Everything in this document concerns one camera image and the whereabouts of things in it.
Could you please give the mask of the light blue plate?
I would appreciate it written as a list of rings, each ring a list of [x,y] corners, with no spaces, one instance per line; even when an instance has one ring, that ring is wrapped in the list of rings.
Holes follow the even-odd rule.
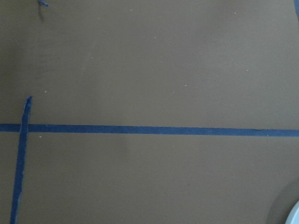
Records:
[[[285,224],[299,224],[299,202],[296,202],[296,204],[293,206]]]

